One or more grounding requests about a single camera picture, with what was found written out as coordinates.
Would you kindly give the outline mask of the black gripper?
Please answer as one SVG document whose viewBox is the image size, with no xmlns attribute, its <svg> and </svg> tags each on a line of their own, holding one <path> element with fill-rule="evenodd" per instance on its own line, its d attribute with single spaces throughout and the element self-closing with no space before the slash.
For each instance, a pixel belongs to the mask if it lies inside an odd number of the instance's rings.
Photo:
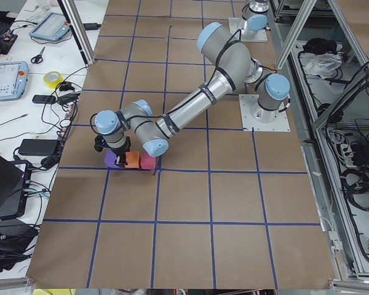
<svg viewBox="0 0 369 295">
<path fill-rule="evenodd" d="M 114 154 L 117 155 L 115 164 L 120 168 L 125 168 L 127 165 L 126 152 L 130 151 L 131 140 L 129 136 L 124 136 L 124 142 L 119 144 L 119 147 L 111 147 L 103 136 L 98 135 L 95 137 L 94 149 L 97 152 L 102 152 L 104 149 L 110 149 Z"/>
</svg>

